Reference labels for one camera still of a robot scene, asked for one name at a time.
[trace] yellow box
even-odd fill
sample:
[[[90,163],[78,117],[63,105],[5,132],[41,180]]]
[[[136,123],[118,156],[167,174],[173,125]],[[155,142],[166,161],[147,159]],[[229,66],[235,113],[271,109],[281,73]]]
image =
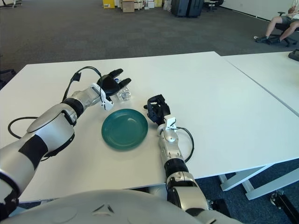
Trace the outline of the yellow box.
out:
[[[154,0],[155,7],[162,7],[163,0]]]
[[[115,8],[114,0],[103,0],[104,8]]]

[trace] person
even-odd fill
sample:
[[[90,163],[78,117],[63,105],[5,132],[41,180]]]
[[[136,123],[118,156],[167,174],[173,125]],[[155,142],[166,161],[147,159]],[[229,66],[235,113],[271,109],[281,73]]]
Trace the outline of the person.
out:
[[[287,16],[276,16],[274,17],[268,25],[266,35],[256,39],[257,43],[280,43],[283,39],[294,33],[294,31],[299,28],[299,0],[293,0],[292,6],[288,11]],[[275,25],[277,23],[282,23],[290,26],[281,36],[269,39],[270,34],[273,32]]]

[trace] sneaker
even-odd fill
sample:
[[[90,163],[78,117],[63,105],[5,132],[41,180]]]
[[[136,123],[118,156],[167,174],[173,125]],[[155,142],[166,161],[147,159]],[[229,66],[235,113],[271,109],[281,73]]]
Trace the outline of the sneaker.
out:
[[[268,38],[266,36],[264,36],[264,37],[257,38],[256,42],[257,43],[266,43],[267,40],[268,40]]]
[[[281,42],[281,40],[280,40],[279,37],[276,37],[276,38],[273,38],[273,39],[269,40],[270,44],[276,44],[276,43],[280,43],[280,42]]]

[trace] black suitcase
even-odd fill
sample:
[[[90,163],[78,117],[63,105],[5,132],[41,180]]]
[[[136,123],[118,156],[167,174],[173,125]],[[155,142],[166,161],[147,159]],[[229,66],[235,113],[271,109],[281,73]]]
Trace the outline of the black suitcase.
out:
[[[189,0],[186,16],[198,17],[201,14],[204,0]]]
[[[171,12],[175,16],[186,16],[189,0],[172,0]]]

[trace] robotic arm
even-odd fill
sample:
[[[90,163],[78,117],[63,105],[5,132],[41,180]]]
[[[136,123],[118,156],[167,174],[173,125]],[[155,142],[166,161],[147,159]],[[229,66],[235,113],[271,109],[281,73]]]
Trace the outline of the robotic arm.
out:
[[[110,96],[116,94],[131,79],[121,83],[114,78],[122,69],[101,77],[83,91],[76,91],[37,118],[26,134],[0,150],[0,213],[6,218],[18,205],[18,197],[30,183],[40,160],[55,156],[74,139],[73,127],[90,106],[101,103],[105,110],[113,107]]]
[[[207,210],[206,198],[186,166],[178,147],[176,118],[162,95],[148,100],[148,117],[159,125],[157,134],[161,159],[166,173],[167,200],[192,216]]]

